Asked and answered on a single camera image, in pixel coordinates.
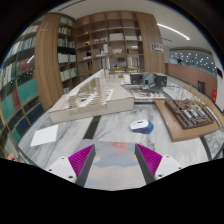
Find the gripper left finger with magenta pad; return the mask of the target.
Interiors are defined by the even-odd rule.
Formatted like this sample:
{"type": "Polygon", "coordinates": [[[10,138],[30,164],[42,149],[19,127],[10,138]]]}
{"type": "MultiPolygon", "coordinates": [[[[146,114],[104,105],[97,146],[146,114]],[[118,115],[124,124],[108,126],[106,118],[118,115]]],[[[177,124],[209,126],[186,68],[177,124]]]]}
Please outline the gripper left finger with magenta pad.
{"type": "Polygon", "coordinates": [[[47,171],[83,187],[86,183],[95,155],[95,145],[92,144],[70,157],[60,157],[47,168],[47,171]]]}

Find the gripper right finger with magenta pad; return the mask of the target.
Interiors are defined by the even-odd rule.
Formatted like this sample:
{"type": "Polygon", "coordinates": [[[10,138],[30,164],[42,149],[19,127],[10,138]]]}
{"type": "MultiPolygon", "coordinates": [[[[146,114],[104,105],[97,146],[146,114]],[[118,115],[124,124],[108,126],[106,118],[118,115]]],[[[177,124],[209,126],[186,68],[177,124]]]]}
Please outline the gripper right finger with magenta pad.
{"type": "Polygon", "coordinates": [[[135,145],[135,155],[147,184],[182,169],[172,156],[162,156],[140,144],[135,145]]]}

